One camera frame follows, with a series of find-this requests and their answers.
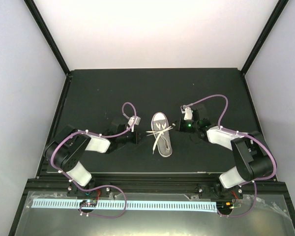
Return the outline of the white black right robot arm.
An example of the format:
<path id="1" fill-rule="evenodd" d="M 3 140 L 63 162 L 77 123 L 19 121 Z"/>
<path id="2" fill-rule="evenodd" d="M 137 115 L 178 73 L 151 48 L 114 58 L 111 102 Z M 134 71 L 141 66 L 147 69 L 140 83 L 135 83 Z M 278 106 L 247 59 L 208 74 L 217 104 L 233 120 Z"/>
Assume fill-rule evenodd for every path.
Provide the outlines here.
<path id="1" fill-rule="evenodd" d="M 177 131 L 195 134 L 198 139 L 233 153 L 235 166 L 222 173 L 212 186 L 217 198 L 225 198 L 234 187 L 275 172 L 276 161 L 260 132 L 239 133 L 218 126 L 208 119 L 203 105 L 197 109 L 183 105 L 180 109 L 183 117 L 176 122 Z"/>

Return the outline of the grey canvas sneaker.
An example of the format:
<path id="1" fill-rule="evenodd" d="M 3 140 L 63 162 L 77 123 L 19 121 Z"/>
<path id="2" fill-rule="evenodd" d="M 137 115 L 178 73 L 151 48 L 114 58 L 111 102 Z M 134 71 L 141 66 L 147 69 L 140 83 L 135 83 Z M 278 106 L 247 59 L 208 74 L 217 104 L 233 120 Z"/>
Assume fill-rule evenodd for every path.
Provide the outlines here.
<path id="1" fill-rule="evenodd" d="M 151 131 L 149 133 L 149 135 L 153 135 L 155 138 L 152 153 L 157 149 L 162 157 L 169 157 L 172 155 L 173 149 L 169 133 L 172 128 L 164 113 L 158 112 L 154 114 L 151 120 Z"/>

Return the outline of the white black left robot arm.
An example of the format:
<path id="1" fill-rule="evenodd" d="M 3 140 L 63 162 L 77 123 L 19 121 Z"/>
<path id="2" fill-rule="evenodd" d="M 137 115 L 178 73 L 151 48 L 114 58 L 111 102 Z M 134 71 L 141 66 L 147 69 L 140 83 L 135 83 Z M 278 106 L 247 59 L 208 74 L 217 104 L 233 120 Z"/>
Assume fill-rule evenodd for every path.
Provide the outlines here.
<path id="1" fill-rule="evenodd" d="M 80 162 L 86 151 L 111 153 L 127 143 L 137 144 L 140 136 L 135 130 L 141 118 L 132 116 L 127 123 L 114 120 L 103 136 L 80 131 L 68 125 L 44 148 L 43 156 L 58 170 L 65 172 L 70 180 L 78 183 L 78 190 L 84 196 L 91 196 L 96 185 L 92 176 Z"/>

